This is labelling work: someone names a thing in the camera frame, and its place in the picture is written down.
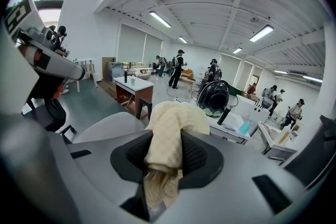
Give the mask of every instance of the yellow cloth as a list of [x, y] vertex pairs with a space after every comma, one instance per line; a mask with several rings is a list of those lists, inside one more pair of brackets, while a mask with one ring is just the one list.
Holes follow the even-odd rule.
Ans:
[[162, 201], [168, 207], [177, 197], [182, 178], [181, 129], [208, 135], [210, 129], [202, 109], [170, 101], [154, 107], [146, 129], [153, 130], [153, 139], [144, 159], [149, 168], [144, 189], [149, 209], [155, 210]]

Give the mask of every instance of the blue spray bottle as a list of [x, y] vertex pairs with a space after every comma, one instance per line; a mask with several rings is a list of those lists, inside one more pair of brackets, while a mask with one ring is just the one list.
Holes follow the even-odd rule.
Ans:
[[239, 128], [239, 133], [246, 134], [248, 129], [250, 128], [251, 121], [253, 119], [253, 115], [250, 115], [250, 112], [247, 116], [247, 121], [242, 124], [242, 126]]

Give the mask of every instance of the shoe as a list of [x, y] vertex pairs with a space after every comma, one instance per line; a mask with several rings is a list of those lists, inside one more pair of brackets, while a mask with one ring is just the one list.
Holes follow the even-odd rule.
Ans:
[[69, 89], [65, 89], [61, 94], [65, 94], [65, 93], [68, 93], [69, 92]]

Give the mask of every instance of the ceiling light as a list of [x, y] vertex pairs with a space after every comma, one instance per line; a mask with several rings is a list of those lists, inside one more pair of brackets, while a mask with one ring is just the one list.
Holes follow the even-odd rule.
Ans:
[[150, 15], [152, 15], [155, 19], [160, 21], [162, 24], [164, 24], [166, 27], [171, 28], [172, 26], [167, 23], [164, 19], [162, 19], [156, 12], [149, 12]]
[[319, 83], [322, 83], [323, 80], [321, 79], [318, 79], [318, 78], [313, 78], [313, 77], [310, 77], [310, 76], [303, 76], [305, 79], [309, 79], [309, 80], [313, 80], [313, 81], [317, 81]]
[[288, 73], [287, 73], [287, 72], [280, 71], [280, 70], [274, 70], [274, 72], [275, 72], [275, 73], [280, 73], [280, 74], [286, 74], [286, 75], [288, 75]]
[[258, 33], [253, 35], [250, 38], [250, 41], [256, 42], [258, 39], [261, 39], [263, 36], [267, 35], [268, 33], [272, 32], [274, 28], [270, 25], [266, 25], [262, 30], [260, 30]]
[[183, 43], [187, 43], [183, 37], [178, 37]]
[[236, 53], [240, 52], [241, 50], [242, 50], [241, 48], [238, 48], [233, 53], [236, 54]]

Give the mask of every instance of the black cap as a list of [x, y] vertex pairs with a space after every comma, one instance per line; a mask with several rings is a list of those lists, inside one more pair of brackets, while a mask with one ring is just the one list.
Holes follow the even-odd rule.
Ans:
[[61, 25], [60, 27], [58, 27], [58, 31], [61, 33], [62, 36], [65, 36], [66, 34], [65, 26]]

